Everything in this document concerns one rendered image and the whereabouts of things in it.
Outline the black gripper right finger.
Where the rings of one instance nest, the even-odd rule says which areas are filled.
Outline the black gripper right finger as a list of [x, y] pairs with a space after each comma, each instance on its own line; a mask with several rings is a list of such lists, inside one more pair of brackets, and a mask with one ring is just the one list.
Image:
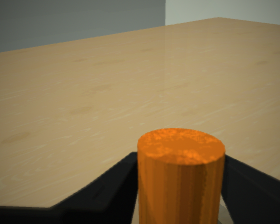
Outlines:
[[226, 154], [221, 195], [234, 224], [280, 224], [280, 180]]

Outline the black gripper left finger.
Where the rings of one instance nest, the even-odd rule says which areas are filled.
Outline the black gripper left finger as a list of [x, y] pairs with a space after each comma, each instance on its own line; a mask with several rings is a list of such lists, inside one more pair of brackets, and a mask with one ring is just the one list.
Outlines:
[[138, 154], [49, 208], [0, 206], [0, 224], [131, 224], [138, 194]]

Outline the orange cylinder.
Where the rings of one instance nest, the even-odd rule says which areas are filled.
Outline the orange cylinder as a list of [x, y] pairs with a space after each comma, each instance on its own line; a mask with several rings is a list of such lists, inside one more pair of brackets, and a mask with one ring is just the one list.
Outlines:
[[138, 139], [139, 224], [217, 224], [225, 146], [207, 133], [165, 128]]

